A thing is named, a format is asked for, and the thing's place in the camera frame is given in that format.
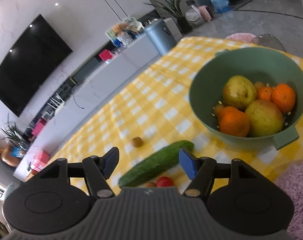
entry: green bowl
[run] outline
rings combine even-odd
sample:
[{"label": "green bowl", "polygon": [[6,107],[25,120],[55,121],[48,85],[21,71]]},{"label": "green bowl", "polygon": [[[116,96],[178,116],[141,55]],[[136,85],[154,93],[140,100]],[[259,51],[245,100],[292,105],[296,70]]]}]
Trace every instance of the green bowl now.
[{"label": "green bowl", "polygon": [[[286,83],[295,90],[296,104],[286,117],[288,123],[281,132],[264,137],[242,138],[218,131],[213,106],[222,101],[222,88],[234,75],[242,75],[255,83],[261,81],[276,86]],[[194,78],[189,100],[197,118],[220,140],[238,149],[260,150],[274,145],[277,150],[299,138],[295,125],[303,115],[303,71],[286,55],[272,49],[245,48],[218,53]]]}]

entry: orange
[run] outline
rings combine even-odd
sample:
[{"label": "orange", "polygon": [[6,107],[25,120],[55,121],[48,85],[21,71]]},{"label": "orange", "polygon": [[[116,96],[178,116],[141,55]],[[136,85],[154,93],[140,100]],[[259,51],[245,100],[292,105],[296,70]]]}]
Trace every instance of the orange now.
[{"label": "orange", "polygon": [[257,91],[257,99],[266,100],[272,102],[271,95],[273,93],[273,89],[271,87],[261,87]]},{"label": "orange", "polygon": [[218,118],[218,125],[219,125],[219,121],[221,120],[221,118],[226,114],[229,113],[230,111],[239,111],[236,107],[233,106],[225,106],[223,109],[221,109],[217,115]]},{"label": "orange", "polygon": [[282,113],[288,113],[295,105],[296,93],[290,86],[279,84],[274,88],[272,101]]},{"label": "orange", "polygon": [[242,111],[229,111],[219,122],[219,131],[225,134],[246,137],[249,133],[249,118]]}]

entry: black tv screen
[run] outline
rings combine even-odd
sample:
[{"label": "black tv screen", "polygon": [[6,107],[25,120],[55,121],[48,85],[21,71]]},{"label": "black tv screen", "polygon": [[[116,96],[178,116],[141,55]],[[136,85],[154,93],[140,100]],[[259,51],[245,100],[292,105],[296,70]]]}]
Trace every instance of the black tv screen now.
[{"label": "black tv screen", "polygon": [[39,15],[0,65],[0,100],[20,116],[50,73],[72,52]]}]

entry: table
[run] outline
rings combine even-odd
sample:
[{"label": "table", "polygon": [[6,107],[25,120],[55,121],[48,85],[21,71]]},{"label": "table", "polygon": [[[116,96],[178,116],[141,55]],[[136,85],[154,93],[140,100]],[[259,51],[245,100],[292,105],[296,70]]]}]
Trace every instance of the table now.
[{"label": "table", "polygon": [[[85,157],[102,156],[111,147],[118,147],[119,164],[108,183],[115,193],[119,193],[117,182],[121,175],[160,148],[186,139],[194,142],[193,153],[197,157],[209,156],[219,163],[230,163],[231,159],[240,158],[274,180],[290,162],[303,159],[303,116],[296,125],[300,138],[280,151],[273,146],[260,152],[236,151],[212,136],[189,105],[192,79],[216,52],[253,46],[206,37],[182,39],[94,114],[54,159],[80,162]],[[303,70],[302,58],[286,55]],[[145,144],[142,147],[131,146],[130,140],[135,136],[143,138]],[[179,165],[163,175],[171,177],[180,192],[190,182]],[[72,179],[71,183],[86,191],[83,179]],[[226,179],[216,180],[214,189],[226,183]]]}]

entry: cherry tomato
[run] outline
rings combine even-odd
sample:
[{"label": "cherry tomato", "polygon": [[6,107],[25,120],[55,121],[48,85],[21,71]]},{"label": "cherry tomato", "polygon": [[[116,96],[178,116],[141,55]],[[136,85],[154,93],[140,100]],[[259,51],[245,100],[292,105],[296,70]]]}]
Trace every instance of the cherry tomato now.
[{"label": "cherry tomato", "polygon": [[156,182],[157,187],[172,187],[175,186],[173,180],[169,177],[160,177]]}]

